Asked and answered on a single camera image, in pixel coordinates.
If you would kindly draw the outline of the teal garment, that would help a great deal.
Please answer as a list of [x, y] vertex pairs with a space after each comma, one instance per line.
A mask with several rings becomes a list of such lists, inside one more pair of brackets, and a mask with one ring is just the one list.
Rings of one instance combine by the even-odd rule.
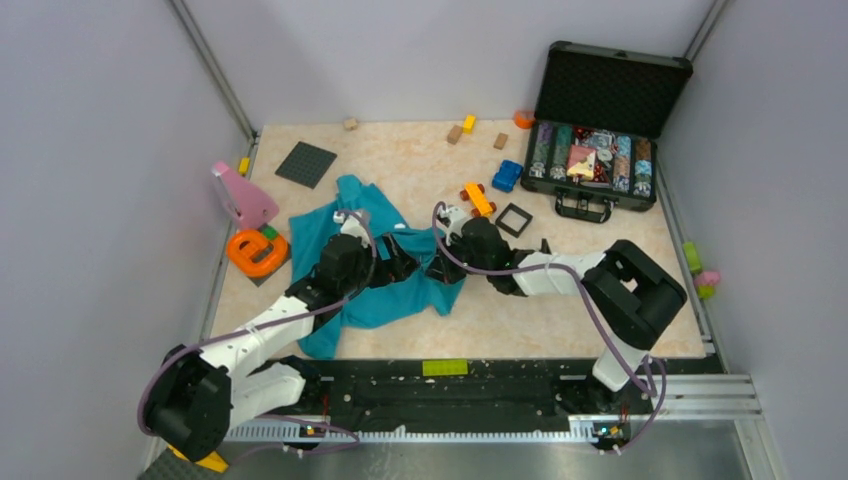
[[336, 180], [337, 194], [330, 203], [289, 220], [291, 230], [292, 279], [302, 278], [316, 264], [322, 248], [340, 226], [333, 215], [340, 209], [364, 210], [370, 215], [369, 227], [375, 236], [391, 234], [399, 247], [420, 263], [412, 275], [399, 283], [376, 289], [368, 288], [343, 307], [328, 325], [298, 341], [303, 353], [320, 360], [335, 357], [345, 327], [375, 329], [433, 308], [449, 314], [464, 282], [444, 284], [428, 277], [424, 270], [436, 255], [432, 230], [404, 227], [406, 220], [375, 184], [364, 184], [355, 175]]

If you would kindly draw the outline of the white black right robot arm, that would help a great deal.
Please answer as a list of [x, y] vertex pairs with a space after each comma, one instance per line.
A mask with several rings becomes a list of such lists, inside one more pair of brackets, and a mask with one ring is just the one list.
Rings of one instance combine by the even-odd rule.
[[431, 214], [437, 255], [431, 276], [447, 284], [481, 275], [503, 295], [580, 298], [604, 344], [586, 385], [589, 404], [612, 412], [688, 297], [683, 286], [630, 240], [583, 255], [515, 249], [485, 217], [439, 202]]

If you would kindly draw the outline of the yellow toy car red wheels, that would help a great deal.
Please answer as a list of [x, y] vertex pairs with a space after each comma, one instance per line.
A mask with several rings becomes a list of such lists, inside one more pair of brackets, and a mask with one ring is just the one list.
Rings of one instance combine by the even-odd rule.
[[472, 217], [491, 217], [497, 210], [497, 205], [486, 195], [486, 188], [480, 183], [466, 183], [459, 195], [463, 201], [471, 204]]

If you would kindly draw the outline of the blue toy car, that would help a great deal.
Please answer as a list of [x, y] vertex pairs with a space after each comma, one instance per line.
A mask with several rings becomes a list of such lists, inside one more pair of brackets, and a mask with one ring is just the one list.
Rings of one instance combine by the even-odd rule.
[[523, 173], [523, 166], [517, 162], [504, 159], [492, 178], [491, 186], [501, 192], [511, 193]]

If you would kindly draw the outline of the pink plastic toy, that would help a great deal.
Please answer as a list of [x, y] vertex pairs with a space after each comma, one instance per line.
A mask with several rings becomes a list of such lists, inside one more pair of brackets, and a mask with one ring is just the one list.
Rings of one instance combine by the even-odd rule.
[[211, 172], [217, 197], [238, 229], [258, 229], [279, 214], [270, 195], [225, 163], [217, 162]]

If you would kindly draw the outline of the black lego baseplate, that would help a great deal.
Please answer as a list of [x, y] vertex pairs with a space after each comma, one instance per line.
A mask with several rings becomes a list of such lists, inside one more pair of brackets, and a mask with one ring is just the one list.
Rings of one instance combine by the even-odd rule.
[[299, 141], [276, 168], [275, 175], [314, 189], [336, 158], [334, 152]]

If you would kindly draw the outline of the tan wooden block right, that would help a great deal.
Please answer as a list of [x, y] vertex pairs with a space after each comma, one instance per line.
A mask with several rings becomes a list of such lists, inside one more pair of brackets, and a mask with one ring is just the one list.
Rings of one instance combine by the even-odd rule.
[[499, 133], [495, 138], [495, 141], [493, 143], [493, 147], [497, 150], [503, 150], [504, 147], [506, 146], [507, 141], [508, 141], [508, 135], [505, 134], [505, 133]]

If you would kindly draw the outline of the tan wooden block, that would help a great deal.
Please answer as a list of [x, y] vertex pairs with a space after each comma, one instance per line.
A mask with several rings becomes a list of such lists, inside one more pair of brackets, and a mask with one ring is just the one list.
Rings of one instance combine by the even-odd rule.
[[506, 146], [507, 141], [508, 141], [508, 135], [505, 134], [505, 133], [499, 133], [495, 138], [495, 141], [493, 143], [493, 147], [497, 150], [503, 150], [504, 147]]
[[456, 145], [463, 135], [463, 128], [459, 125], [453, 125], [446, 136], [446, 142], [450, 145]]

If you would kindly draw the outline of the yellow wooden block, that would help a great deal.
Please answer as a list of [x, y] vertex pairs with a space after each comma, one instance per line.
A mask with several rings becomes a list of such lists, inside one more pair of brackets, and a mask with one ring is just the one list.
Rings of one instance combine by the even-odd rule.
[[467, 115], [462, 124], [462, 131], [464, 134], [471, 134], [474, 130], [476, 124], [476, 116], [475, 115]]

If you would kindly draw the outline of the green label strip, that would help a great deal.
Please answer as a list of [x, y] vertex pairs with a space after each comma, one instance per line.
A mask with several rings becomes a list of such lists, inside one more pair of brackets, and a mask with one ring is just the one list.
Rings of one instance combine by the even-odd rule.
[[430, 359], [421, 362], [422, 375], [427, 377], [464, 376], [469, 372], [466, 359]]

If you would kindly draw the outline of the orange tape roll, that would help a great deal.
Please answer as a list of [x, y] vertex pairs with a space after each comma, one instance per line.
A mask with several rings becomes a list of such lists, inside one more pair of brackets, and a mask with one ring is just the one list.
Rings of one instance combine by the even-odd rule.
[[532, 129], [535, 124], [534, 112], [531, 110], [516, 110], [513, 114], [513, 123], [519, 129]]

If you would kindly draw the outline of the black poker chip case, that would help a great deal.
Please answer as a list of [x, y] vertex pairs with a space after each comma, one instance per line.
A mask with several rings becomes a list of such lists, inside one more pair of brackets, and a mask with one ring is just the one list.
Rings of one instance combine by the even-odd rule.
[[693, 74], [684, 57], [550, 45], [521, 186], [558, 215], [604, 223], [656, 200], [656, 141]]

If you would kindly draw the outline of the green pink toy pile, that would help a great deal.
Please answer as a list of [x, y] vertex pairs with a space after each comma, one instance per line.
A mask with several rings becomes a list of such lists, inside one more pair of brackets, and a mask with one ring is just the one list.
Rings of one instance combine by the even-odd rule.
[[687, 267], [693, 277], [693, 285], [698, 298], [706, 300], [713, 297], [716, 293], [716, 287], [721, 282], [721, 274], [718, 271], [707, 270], [703, 266], [696, 245], [693, 242], [684, 242], [682, 249]]

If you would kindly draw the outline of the yellow wedge block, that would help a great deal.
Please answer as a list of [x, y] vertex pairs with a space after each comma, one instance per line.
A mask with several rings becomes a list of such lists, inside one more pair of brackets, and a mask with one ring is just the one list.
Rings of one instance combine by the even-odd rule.
[[[170, 444], [167, 445], [167, 448], [178, 458], [184, 461], [191, 463], [185, 455], [183, 455], [180, 451], [178, 451], [175, 447]], [[212, 452], [201, 460], [193, 461], [194, 465], [200, 466], [202, 468], [211, 470], [216, 473], [225, 473], [229, 469], [229, 463], [223, 459], [221, 455], [217, 452]]]

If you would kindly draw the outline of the black square frame far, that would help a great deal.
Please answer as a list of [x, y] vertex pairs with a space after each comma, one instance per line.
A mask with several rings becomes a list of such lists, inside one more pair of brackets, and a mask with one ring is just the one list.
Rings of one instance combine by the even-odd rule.
[[496, 218], [495, 225], [508, 235], [519, 238], [532, 221], [532, 214], [514, 203], [509, 203]]

